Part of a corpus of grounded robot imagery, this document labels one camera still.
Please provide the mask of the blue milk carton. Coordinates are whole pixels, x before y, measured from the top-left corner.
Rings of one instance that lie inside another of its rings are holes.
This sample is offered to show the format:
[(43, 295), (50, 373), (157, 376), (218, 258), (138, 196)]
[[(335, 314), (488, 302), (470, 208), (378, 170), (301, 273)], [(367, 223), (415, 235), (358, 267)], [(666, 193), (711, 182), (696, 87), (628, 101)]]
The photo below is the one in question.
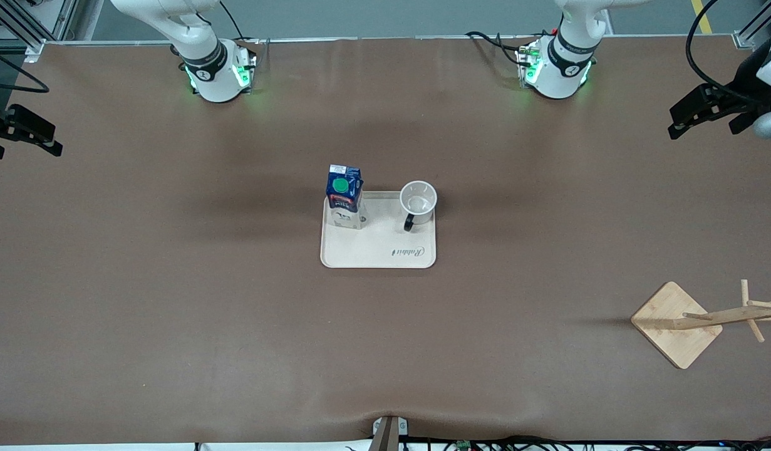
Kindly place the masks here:
[(326, 198), (329, 222), (336, 227), (362, 229), (363, 178), (360, 168), (329, 165)]

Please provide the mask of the white smiley mug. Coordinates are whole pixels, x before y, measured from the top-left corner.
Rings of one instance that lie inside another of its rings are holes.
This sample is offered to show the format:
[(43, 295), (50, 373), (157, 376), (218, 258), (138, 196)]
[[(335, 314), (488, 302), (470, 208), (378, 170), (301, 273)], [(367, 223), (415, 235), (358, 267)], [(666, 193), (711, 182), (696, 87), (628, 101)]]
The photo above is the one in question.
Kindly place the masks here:
[(437, 206), (438, 194), (428, 182), (415, 180), (403, 186), (399, 201), (405, 214), (403, 230), (410, 232), (415, 226), (430, 222)]

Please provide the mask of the aluminium frame profile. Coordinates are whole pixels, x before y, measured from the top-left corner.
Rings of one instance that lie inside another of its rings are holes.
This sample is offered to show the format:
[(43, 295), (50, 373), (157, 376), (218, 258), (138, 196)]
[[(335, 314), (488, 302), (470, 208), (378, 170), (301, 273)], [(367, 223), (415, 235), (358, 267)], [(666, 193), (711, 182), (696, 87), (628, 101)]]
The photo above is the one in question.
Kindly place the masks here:
[(48, 43), (63, 42), (72, 31), (82, 0), (0, 0), (0, 53), (21, 54), (36, 62)]
[(762, 6), (741, 29), (732, 34), (736, 49), (752, 49), (762, 46), (771, 38), (771, 0), (761, 0)]

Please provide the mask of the beige rectangular tray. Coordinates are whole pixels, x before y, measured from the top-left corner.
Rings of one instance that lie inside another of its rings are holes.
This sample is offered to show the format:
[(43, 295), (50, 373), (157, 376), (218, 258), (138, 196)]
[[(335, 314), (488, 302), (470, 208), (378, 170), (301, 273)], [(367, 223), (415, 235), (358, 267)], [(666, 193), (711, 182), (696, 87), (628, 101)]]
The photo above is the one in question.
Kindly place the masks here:
[(436, 215), (403, 230), (407, 215), (397, 191), (363, 192), (366, 224), (361, 229), (338, 227), (323, 202), (320, 260), (328, 268), (423, 269), (436, 262)]

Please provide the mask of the wooden cup rack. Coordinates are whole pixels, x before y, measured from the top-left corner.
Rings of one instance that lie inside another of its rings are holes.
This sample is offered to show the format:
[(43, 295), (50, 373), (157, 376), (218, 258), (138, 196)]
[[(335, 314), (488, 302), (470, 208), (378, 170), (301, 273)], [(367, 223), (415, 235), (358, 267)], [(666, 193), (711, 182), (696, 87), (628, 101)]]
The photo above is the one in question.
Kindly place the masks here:
[(675, 368), (685, 370), (720, 336), (728, 324), (744, 323), (764, 342), (758, 323), (771, 321), (771, 301), (750, 296), (740, 281), (741, 305), (709, 312), (674, 281), (664, 283), (634, 312), (631, 324)]

